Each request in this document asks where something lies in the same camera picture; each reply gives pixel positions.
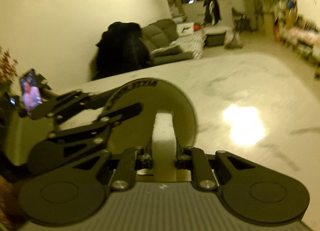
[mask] phone screen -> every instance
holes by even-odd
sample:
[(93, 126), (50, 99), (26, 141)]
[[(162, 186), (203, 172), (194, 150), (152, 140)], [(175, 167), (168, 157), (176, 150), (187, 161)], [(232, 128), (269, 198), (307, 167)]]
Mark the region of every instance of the phone screen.
[(34, 69), (30, 69), (20, 78), (20, 86), (23, 104), (28, 114), (31, 114), (33, 109), (42, 104)]

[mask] marble table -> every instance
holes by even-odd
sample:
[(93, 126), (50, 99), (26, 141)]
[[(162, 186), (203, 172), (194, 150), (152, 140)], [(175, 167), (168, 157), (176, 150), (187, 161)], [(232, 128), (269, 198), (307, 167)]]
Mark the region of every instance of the marble table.
[[(226, 150), (301, 181), (311, 197), (303, 221), (320, 230), (320, 104), (281, 62), (262, 53), (220, 56), (58, 92), (104, 92), (145, 77), (170, 81), (189, 96), (198, 117), (196, 147), (207, 154)], [(99, 112), (84, 111), (62, 127), (90, 123)]]

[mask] person on phone screen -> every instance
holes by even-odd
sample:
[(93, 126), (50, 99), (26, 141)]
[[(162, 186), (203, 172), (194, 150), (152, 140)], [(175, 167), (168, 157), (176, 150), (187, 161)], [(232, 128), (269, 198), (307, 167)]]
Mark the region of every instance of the person on phone screen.
[(28, 113), (41, 104), (41, 95), (37, 87), (34, 87), (29, 82), (23, 83), (23, 103)]

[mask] ribbed gray panel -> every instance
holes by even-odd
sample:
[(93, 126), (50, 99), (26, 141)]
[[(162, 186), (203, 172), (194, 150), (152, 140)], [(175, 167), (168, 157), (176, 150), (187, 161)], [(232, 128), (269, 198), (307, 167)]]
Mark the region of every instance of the ribbed gray panel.
[(68, 227), (27, 223), (21, 231), (310, 231), (303, 223), (258, 227), (231, 215), (213, 193), (191, 183), (142, 183), (114, 192), (94, 216)]

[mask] black coat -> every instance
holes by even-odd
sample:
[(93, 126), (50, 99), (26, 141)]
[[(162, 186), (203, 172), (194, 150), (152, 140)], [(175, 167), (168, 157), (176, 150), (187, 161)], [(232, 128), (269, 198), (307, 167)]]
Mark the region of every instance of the black coat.
[(221, 20), (221, 15), (220, 15), (220, 7), (219, 3), (217, 0), (205, 0), (203, 3), (203, 7), (205, 7), (205, 17), (204, 21), (207, 23), (212, 23), (212, 16), (210, 15), (210, 3), (214, 2), (214, 6), (212, 8), (212, 13), (214, 15), (214, 24), (217, 24)]
[(97, 47), (97, 75), (94, 79), (143, 69), (150, 60), (146, 46), (141, 42), (142, 31), (136, 23), (115, 22), (102, 34)]

